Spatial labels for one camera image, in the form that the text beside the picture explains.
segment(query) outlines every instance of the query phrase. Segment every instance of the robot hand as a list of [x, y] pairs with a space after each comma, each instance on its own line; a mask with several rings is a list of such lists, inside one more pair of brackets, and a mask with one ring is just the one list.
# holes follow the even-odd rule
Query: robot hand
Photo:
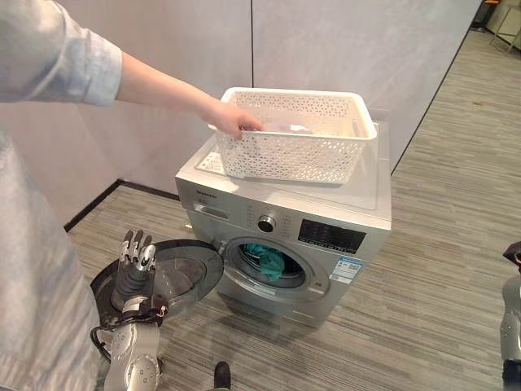
[[[120, 261], [111, 303], [120, 311], [110, 326], [90, 333], [94, 344], [111, 366], [105, 379], [106, 391], [154, 391], [159, 383], [157, 350], [159, 326], [169, 304], [155, 295], [155, 247], [147, 236], [140, 248], [142, 231], [129, 231], [121, 245]], [[97, 332], [113, 332], [110, 353], [100, 343]]]

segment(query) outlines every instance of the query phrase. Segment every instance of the sleeve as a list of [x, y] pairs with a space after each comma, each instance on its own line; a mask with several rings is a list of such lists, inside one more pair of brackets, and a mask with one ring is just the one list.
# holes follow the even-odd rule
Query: sleeve
[[0, 102], [106, 106], [117, 95], [121, 66], [117, 46], [55, 2], [0, 1]]

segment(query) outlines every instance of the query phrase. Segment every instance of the floor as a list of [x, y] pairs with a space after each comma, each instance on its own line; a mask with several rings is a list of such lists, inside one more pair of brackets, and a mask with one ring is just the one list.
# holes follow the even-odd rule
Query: floor
[[[211, 293], [162, 327], [159, 390], [501, 390], [501, 257], [519, 236], [521, 60], [470, 32], [392, 177], [383, 251], [319, 329]], [[88, 278], [129, 228], [188, 238], [173, 200], [120, 187], [70, 236]]]

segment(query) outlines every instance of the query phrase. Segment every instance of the human hand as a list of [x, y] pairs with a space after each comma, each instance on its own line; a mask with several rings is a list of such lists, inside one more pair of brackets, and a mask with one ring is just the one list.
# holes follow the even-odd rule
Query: human hand
[[265, 130], [262, 122], [246, 110], [217, 99], [203, 119], [237, 140], [241, 139], [243, 130]]

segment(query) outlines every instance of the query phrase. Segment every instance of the perforated basket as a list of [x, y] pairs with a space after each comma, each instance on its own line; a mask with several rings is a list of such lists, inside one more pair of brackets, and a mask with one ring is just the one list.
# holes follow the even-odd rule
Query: perforated basket
[[376, 130], [360, 95], [340, 92], [231, 88], [222, 101], [264, 123], [305, 126], [313, 134], [217, 131], [225, 173], [237, 178], [345, 183]]

